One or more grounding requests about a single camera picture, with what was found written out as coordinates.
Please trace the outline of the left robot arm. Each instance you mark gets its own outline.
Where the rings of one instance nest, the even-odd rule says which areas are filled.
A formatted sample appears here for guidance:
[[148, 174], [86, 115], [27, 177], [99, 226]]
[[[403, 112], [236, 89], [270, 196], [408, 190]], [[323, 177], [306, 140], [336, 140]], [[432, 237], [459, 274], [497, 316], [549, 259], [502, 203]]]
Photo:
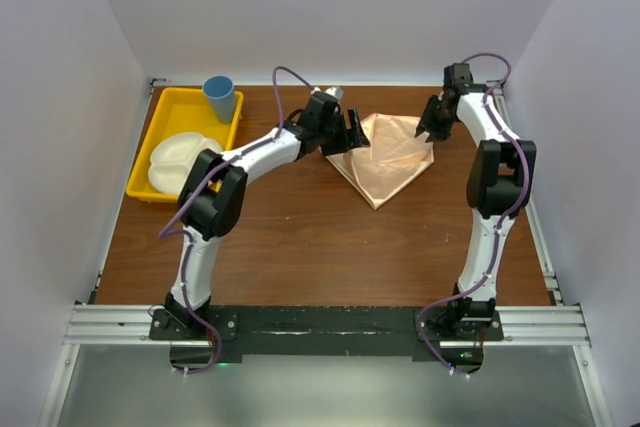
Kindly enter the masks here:
[[253, 181], [315, 151], [328, 157], [370, 146], [358, 110], [343, 110], [340, 98], [338, 88], [315, 89], [304, 108], [282, 116], [259, 139], [231, 151], [197, 154], [179, 194], [178, 211], [159, 233], [183, 238], [176, 280], [156, 321], [159, 328], [185, 339], [213, 336], [207, 319], [213, 267]]

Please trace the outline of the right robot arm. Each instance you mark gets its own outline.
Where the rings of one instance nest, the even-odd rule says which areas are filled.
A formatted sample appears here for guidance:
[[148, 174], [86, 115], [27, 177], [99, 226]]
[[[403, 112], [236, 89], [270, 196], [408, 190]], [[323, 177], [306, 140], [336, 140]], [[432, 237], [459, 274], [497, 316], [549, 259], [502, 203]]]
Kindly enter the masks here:
[[430, 97], [415, 135], [445, 141], [459, 122], [476, 146], [466, 185], [472, 233], [453, 294], [424, 307], [417, 327], [436, 335], [473, 339], [493, 322], [497, 278], [507, 237], [529, 201], [537, 147], [515, 134], [493, 102], [493, 89], [475, 83], [467, 62], [444, 68], [442, 91]]

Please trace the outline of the peach cloth napkin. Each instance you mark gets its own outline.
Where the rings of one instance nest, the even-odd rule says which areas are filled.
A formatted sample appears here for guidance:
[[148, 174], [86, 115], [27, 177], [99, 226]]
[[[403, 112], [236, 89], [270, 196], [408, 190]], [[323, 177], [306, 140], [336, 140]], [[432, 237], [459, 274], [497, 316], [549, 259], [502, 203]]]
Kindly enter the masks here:
[[428, 133], [416, 135], [419, 119], [374, 113], [362, 121], [370, 145], [327, 160], [377, 210], [434, 163]]

